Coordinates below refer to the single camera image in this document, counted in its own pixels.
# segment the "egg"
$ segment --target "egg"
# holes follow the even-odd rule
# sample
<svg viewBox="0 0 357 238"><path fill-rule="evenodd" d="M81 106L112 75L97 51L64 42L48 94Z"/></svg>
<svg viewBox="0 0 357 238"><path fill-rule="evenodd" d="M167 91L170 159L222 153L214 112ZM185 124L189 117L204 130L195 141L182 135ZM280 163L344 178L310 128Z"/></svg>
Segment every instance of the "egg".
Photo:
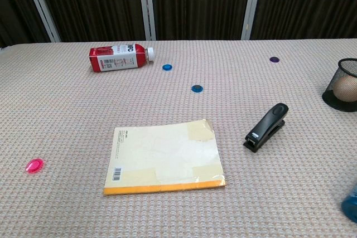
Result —
<svg viewBox="0 0 357 238"><path fill-rule="evenodd" d="M357 101L357 77L348 75L339 78L334 84L333 91L339 100L348 103Z"/></svg>

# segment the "pink plastic disc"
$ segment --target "pink plastic disc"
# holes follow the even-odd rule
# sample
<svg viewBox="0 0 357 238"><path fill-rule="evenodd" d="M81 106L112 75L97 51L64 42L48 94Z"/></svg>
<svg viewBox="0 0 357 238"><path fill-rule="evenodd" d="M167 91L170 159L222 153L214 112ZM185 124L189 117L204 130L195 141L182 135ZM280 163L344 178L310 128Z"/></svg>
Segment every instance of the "pink plastic disc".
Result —
<svg viewBox="0 0 357 238"><path fill-rule="evenodd" d="M36 173L41 170L42 166L44 165L44 161L41 158L36 158L31 161L26 166L26 171L28 173Z"/></svg>

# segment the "yellow notebook cover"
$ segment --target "yellow notebook cover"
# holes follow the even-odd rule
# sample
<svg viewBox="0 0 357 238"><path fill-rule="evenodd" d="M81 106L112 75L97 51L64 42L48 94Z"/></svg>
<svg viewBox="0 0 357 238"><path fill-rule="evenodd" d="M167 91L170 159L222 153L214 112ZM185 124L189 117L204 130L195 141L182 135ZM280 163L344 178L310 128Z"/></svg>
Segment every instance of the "yellow notebook cover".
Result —
<svg viewBox="0 0 357 238"><path fill-rule="evenodd" d="M104 195L224 185L214 131L207 120L115 128Z"/></svg>

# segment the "stapler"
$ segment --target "stapler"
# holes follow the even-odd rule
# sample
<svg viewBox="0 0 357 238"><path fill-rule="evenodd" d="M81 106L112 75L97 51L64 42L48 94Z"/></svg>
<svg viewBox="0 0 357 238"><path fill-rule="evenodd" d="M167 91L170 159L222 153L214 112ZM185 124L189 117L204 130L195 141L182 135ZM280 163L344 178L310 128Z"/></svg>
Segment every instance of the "stapler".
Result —
<svg viewBox="0 0 357 238"><path fill-rule="evenodd" d="M259 123L245 136L243 144L253 153L257 150L280 128L285 125L283 120L289 108L284 103L278 103L267 112Z"/></svg>

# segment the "black mesh pencil holder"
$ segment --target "black mesh pencil holder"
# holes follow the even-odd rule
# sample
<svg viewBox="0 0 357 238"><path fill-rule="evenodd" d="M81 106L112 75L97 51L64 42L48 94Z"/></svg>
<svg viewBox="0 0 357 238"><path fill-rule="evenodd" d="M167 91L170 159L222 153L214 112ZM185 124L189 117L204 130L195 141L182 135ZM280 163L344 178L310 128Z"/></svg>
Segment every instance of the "black mesh pencil holder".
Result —
<svg viewBox="0 0 357 238"><path fill-rule="evenodd" d="M339 68L322 98L337 110L357 111L357 59L339 61Z"/></svg>

